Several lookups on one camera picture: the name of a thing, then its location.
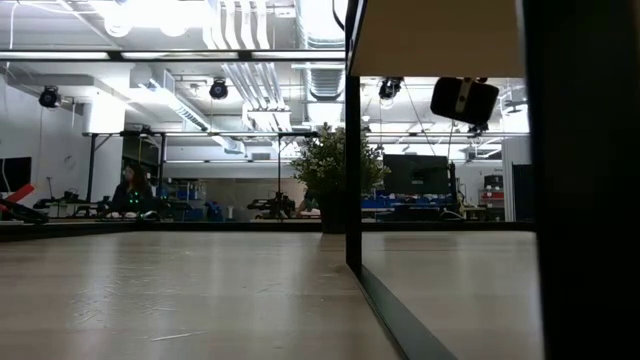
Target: black camera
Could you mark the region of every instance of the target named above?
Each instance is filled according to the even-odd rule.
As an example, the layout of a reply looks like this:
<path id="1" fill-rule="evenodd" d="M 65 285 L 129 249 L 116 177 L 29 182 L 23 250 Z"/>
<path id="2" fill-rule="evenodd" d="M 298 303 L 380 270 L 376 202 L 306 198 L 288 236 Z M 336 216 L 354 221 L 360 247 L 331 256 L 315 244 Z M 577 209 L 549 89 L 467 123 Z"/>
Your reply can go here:
<path id="1" fill-rule="evenodd" d="M 213 85 L 211 85 L 211 89 L 209 89 L 209 95 L 215 100 L 223 100 L 229 95 L 229 90 L 227 89 L 226 79 L 223 78 L 215 78 L 213 80 Z"/>
<path id="2" fill-rule="evenodd" d="M 58 87 L 45 86 L 44 91 L 40 94 L 38 102 L 42 107 L 46 107 L 48 109 L 59 108 L 62 104 L 62 96 L 58 94 Z"/>

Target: person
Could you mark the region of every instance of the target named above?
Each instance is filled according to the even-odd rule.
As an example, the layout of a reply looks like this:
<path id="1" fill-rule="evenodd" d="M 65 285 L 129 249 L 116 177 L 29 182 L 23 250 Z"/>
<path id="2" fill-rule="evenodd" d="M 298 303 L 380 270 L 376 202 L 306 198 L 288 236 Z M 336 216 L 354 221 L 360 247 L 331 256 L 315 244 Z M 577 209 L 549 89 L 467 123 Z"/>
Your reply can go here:
<path id="1" fill-rule="evenodd" d="M 151 186 L 142 166 L 130 164 L 124 170 L 124 182 L 116 187 L 111 201 L 111 212 L 140 211 L 145 200 L 153 199 Z"/>
<path id="2" fill-rule="evenodd" d="M 313 193 L 307 189 L 304 193 L 304 200 L 296 209 L 296 217 L 302 217 L 302 212 L 311 212 L 313 209 L 319 209 L 318 202 L 314 199 Z"/>

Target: computer monitor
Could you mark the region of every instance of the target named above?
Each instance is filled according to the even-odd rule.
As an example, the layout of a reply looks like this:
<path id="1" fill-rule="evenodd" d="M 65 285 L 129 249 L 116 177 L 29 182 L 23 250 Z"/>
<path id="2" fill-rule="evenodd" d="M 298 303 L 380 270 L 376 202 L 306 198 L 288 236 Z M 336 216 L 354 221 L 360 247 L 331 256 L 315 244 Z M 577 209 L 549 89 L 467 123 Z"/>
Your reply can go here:
<path id="1" fill-rule="evenodd" d="M 384 155 L 391 170 L 384 177 L 384 189 L 394 194 L 449 194 L 446 156 Z"/>
<path id="2" fill-rule="evenodd" d="M 14 192 L 29 183 L 31 183 L 30 157 L 0 159 L 0 193 Z"/>

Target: ceiling light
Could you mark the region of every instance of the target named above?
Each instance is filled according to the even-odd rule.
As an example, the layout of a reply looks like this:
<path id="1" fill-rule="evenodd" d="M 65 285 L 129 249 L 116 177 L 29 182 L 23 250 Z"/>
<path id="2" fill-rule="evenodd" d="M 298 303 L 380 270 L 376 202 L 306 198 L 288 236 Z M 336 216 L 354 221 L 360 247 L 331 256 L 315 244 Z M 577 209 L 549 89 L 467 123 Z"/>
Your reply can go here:
<path id="1" fill-rule="evenodd" d="M 233 136 L 233 137 L 277 137 L 278 133 L 275 132 L 220 132 L 218 135 Z"/>
<path id="2" fill-rule="evenodd" d="M 126 51 L 122 57 L 127 60 L 235 60 L 235 51 Z"/>
<path id="3" fill-rule="evenodd" d="M 291 64 L 291 68 L 294 70 L 344 70 L 344 64 Z"/>
<path id="4" fill-rule="evenodd" d="M 344 51 L 327 50 L 291 50 L 291 51 L 254 51 L 254 59 L 309 59 L 315 61 L 344 60 Z"/>
<path id="5" fill-rule="evenodd" d="M 0 51 L 0 60 L 109 60 L 102 51 Z"/>
<path id="6" fill-rule="evenodd" d="M 292 161 L 291 159 L 286 159 L 286 160 L 284 160 L 284 159 L 280 159 L 280 163 L 281 163 L 281 164 L 288 164 L 288 163 L 290 163 L 291 161 Z M 272 164 L 272 163 L 277 163 L 277 162 L 278 162 L 278 159 L 271 159 L 271 160 L 252 160 L 251 162 L 254 162 L 254 163 L 270 163 L 270 164 Z"/>
<path id="7" fill-rule="evenodd" d="M 177 133 L 166 133 L 165 135 L 171 136 L 171 137 L 204 137 L 204 136 L 209 136 L 210 134 L 205 132 L 198 132 L 198 133 L 177 132 Z"/>
<path id="8" fill-rule="evenodd" d="M 167 160 L 167 164 L 200 164 L 204 163 L 204 160 Z"/>
<path id="9" fill-rule="evenodd" d="M 411 133 L 392 133 L 392 132 L 385 132 L 385 133 L 366 133 L 367 137 L 379 137 L 379 136 L 383 136 L 383 137 L 402 137 L 402 136 L 411 136 Z"/>

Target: black pillar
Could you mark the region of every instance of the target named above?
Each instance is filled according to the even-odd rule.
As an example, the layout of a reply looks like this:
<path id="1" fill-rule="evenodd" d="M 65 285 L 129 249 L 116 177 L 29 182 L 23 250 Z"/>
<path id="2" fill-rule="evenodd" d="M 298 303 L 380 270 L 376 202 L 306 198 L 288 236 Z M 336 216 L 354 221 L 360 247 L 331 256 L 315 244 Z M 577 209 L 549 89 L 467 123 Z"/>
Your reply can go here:
<path id="1" fill-rule="evenodd" d="M 636 2 L 522 4 L 546 357 L 626 357 L 625 319 L 637 312 Z"/>
<path id="2" fill-rule="evenodd" d="M 352 35 L 355 31 L 358 0 L 349 0 L 345 21 L 345 131 L 346 131 L 346 168 L 347 168 L 347 226 L 346 226 L 346 257 L 347 265 L 356 273 L 362 265 L 362 210 L 360 208 L 360 77 L 351 76 L 350 52 L 354 48 Z"/>
<path id="3" fill-rule="evenodd" d="M 91 134 L 91 152 L 89 153 L 89 183 L 87 184 L 87 202 L 91 202 L 91 192 L 93 191 L 93 167 L 96 160 L 96 139 L 98 135 Z"/>

